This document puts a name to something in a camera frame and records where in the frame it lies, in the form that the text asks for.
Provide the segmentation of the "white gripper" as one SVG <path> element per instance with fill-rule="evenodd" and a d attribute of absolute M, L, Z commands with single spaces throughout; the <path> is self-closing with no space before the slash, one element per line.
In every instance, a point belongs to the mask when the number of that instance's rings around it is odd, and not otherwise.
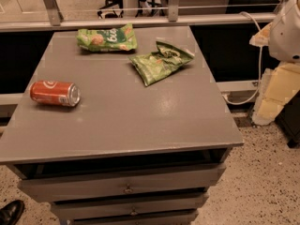
<path fill-rule="evenodd" d="M 251 119 L 265 126 L 275 120 L 284 106 L 300 91 L 300 0 L 286 2 L 272 23 L 251 37 L 249 44 L 263 47 L 281 61 L 262 75 L 259 96 Z"/>

